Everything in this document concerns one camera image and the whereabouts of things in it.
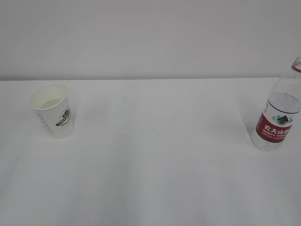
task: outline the mountain logo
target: mountain logo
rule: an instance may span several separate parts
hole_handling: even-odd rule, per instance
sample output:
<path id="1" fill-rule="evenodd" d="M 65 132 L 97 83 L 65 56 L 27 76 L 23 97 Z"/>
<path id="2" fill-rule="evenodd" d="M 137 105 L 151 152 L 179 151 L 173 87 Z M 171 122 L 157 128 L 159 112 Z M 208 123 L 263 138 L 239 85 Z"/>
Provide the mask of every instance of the mountain logo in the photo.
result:
<path id="1" fill-rule="evenodd" d="M 292 118 L 288 118 L 286 115 L 285 116 L 273 116 L 272 119 L 280 126 L 284 126 L 288 123 L 292 123 L 293 119 Z"/>

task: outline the cup rim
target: cup rim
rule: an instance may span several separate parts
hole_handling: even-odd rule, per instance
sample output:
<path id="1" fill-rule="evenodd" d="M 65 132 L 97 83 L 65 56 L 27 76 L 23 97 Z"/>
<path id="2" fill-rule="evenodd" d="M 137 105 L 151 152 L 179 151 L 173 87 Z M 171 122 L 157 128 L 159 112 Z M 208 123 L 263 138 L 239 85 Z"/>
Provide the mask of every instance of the cup rim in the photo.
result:
<path id="1" fill-rule="evenodd" d="M 33 94 L 35 94 L 37 91 L 39 91 L 40 89 L 42 89 L 42 88 L 44 88 L 44 87 L 46 87 L 46 86 L 50 86 L 50 85 L 54 85 L 54 84 L 55 84 L 55 85 L 61 86 L 61 87 L 66 91 L 66 87 L 65 87 L 63 84 L 61 84 L 61 83 L 52 82 L 52 83 L 47 83 L 47 84 L 45 84 L 45 85 L 42 85 L 42 86 L 40 86 L 39 88 L 37 88 L 36 90 L 34 90 L 34 91 L 29 95 L 29 97 L 28 97 L 28 99 L 27 99 L 27 103 L 28 103 L 29 107 L 32 108 L 32 109 L 34 109 L 34 110 L 38 110 L 38 111 L 47 111 L 47 110 L 50 110 L 50 109 L 52 109 L 52 108 L 55 108 L 55 107 L 58 106 L 60 103 L 62 103 L 62 102 L 67 98 L 67 91 L 65 92 L 65 96 L 64 96 L 58 103 L 56 103 L 55 105 L 53 105 L 53 106 L 51 106 L 51 107 L 49 107 L 49 108 L 36 108 L 36 107 L 33 107 L 33 106 L 30 104 L 30 98 L 33 96 Z"/>

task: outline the cup logo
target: cup logo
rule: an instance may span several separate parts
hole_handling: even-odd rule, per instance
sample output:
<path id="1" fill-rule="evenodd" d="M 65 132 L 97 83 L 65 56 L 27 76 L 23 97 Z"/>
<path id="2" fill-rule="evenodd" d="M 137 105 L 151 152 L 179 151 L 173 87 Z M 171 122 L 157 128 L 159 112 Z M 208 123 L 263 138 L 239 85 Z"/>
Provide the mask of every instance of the cup logo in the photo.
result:
<path id="1" fill-rule="evenodd" d="M 71 112 L 70 112 L 70 107 L 68 106 L 65 108 L 64 112 L 61 114 L 60 121 L 55 125 L 62 127 L 69 123 L 70 118 L 71 118 Z"/>

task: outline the bottle label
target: bottle label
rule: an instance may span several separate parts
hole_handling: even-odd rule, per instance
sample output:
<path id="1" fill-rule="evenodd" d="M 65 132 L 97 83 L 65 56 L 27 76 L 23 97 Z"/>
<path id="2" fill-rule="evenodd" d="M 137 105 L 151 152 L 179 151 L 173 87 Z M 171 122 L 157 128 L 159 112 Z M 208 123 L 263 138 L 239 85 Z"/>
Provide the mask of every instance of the bottle label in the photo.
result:
<path id="1" fill-rule="evenodd" d="M 286 113 L 274 108 L 269 101 L 256 126 L 258 135 L 269 142 L 282 142 L 293 125 L 293 117 L 297 113 Z"/>

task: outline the red label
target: red label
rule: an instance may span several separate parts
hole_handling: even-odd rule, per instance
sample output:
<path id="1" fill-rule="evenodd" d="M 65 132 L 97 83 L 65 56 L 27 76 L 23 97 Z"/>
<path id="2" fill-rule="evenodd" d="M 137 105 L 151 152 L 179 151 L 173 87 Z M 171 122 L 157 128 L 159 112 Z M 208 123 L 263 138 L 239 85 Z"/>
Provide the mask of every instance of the red label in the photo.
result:
<path id="1" fill-rule="evenodd" d="M 291 125 L 288 127 L 275 126 L 262 113 L 256 126 L 256 132 L 262 139 L 273 143 L 280 143 L 285 139 L 291 127 Z"/>

